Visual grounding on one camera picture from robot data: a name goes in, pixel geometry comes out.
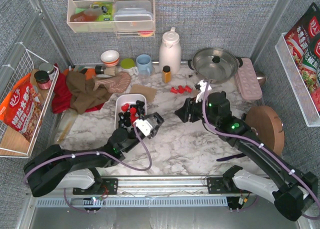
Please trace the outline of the red coffee capsule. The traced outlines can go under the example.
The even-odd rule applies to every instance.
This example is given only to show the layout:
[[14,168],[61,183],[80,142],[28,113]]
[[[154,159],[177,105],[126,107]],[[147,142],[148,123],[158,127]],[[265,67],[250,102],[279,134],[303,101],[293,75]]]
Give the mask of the red coffee capsule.
[[130,113],[130,122],[134,123],[137,120],[137,109],[135,107],[131,107],[129,110]]
[[130,109],[130,104],[129,103],[126,103],[121,107],[121,110],[123,112],[127,112],[129,109]]

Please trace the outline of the black coffee capsule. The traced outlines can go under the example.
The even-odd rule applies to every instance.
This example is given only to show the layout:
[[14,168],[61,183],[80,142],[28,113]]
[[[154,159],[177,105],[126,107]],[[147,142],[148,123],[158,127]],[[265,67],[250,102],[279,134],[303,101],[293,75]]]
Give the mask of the black coffee capsule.
[[145,110],[145,102],[141,101],[141,100],[137,100],[136,101],[136,113],[140,116],[140,115],[145,115],[146,110]]

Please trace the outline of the white plastic storage basket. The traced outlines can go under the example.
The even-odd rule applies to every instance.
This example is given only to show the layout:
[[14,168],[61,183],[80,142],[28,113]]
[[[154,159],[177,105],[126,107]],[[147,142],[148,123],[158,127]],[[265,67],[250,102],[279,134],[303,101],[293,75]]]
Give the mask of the white plastic storage basket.
[[144,95],[139,94],[139,93],[130,93],[130,94],[123,94],[118,97],[115,103],[115,114],[114,114],[114,128],[117,129],[119,127],[118,121],[120,120],[119,118],[119,113],[122,113],[121,107],[124,106],[125,104],[133,105],[136,103],[136,101],[142,101],[145,103],[144,109],[147,111],[147,99]]

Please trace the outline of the tan scouring pad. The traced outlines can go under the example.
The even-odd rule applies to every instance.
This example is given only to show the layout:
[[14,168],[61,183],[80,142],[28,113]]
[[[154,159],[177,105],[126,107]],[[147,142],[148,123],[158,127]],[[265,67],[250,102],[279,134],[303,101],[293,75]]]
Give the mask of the tan scouring pad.
[[152,87],[140,85],[140,84],[133,84],[129,94],[141,94],[146,98],[148,103],[152,103],[156,97],[157,90]]

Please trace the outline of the pink striped towel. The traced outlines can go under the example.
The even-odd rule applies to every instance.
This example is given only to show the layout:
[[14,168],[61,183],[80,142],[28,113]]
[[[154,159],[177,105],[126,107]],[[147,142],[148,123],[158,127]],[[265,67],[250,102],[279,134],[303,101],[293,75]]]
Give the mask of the pink striped towel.
[[121,71],[114,77],[94,77],[93,81],[93,91],[96,91],[100,86],[103,86],[109,93],[120,94],[127,90],[131,83],[131,76],[127,72]]

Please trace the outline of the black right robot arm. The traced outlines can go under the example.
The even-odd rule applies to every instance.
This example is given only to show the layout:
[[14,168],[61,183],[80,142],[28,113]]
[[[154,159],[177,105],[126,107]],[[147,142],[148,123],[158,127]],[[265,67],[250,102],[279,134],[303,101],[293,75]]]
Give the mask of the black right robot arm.
[[318,178],[302,173],[267,148],[241,119],[232,115],[226,93],[214,92],[201,101],[187,98],[175,115],[183,123],[203,121],[220,139],[257,164],[268,178],[251,174],[240,166],[225,172],[236,188],[254,193],[274,204],[282,216],[297,221],[312,204],[319,204]]

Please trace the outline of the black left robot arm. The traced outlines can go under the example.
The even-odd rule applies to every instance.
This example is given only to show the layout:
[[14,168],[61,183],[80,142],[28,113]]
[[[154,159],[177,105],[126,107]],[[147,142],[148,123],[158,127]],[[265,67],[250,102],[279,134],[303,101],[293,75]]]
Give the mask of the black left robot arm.
[[56,189],[68,173],[124,164],[125,153],[142,144],[143,139],[153,138],[163,123],[157,112],[141,116],[131,131],[117,128],[107,143],[97,149],[72,151],[53,144],[25,164],[24,181],[34,197],[42,197]]

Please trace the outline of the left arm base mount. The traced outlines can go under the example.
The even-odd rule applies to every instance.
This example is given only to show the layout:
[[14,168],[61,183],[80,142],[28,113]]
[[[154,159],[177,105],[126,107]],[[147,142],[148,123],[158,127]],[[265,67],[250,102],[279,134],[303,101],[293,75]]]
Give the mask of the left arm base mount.
[[72,194],[98,196],[116,195],[118,191],[118,182],[119,180],[117,178],[103,178],[100,185],[95,183],[88,189],[74,188]]

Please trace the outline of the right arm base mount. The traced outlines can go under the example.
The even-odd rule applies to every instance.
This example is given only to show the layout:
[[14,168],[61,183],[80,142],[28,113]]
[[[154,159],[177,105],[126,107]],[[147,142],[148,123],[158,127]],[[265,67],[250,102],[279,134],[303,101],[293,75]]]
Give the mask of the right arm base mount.
[[209,194],[239,194],[234,182],[226,177],[207,177],[206,185]]

